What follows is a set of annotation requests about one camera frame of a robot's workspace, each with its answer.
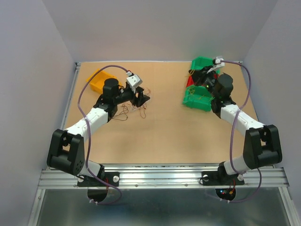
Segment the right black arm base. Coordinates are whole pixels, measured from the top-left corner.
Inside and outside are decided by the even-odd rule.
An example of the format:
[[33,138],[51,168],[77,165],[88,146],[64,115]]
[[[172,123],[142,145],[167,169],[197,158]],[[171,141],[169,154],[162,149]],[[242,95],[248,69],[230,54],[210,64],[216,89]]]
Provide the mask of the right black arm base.
[[239,180],[238,175],[221,175],[218,171],[203,171],[199,183],[204,186],[230,186],[245,184],[244,180]]

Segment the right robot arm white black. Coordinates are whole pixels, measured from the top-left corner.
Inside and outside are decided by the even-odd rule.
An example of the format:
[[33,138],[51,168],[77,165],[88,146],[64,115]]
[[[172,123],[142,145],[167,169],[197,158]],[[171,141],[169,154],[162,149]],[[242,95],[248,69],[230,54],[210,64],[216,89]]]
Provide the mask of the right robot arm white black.
[[213,66],[190,71],[193,84],[203,86],[212,95],[212,111],[244,135],[241,156],[230,156],[221,162],[215,171],[202,174],[204,185],[227,185],[243,173],[264,166],[280,163],[283,159],[279,132],[274,125],[265,125],[242,111],[231,98],[233,78],[223,73],[219,75]]

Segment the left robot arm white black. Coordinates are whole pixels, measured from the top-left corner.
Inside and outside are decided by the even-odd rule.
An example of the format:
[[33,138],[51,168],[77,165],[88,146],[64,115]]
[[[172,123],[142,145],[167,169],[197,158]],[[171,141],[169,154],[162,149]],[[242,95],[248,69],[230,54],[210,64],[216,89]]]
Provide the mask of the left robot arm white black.
[[117,79],[106,79],[103,92],[90,112],[71,127],[53,132],[47,165],[74,176],[88,176],[93,185],[101,185],[105,176],[103,166],[89,161],[84,144],[90,142],[92,134],[114,117],[119,104],[131,102],[141,107],[150,99],[144,95],[141,83],[136,74],[127,78],[124,88],[119,86]]

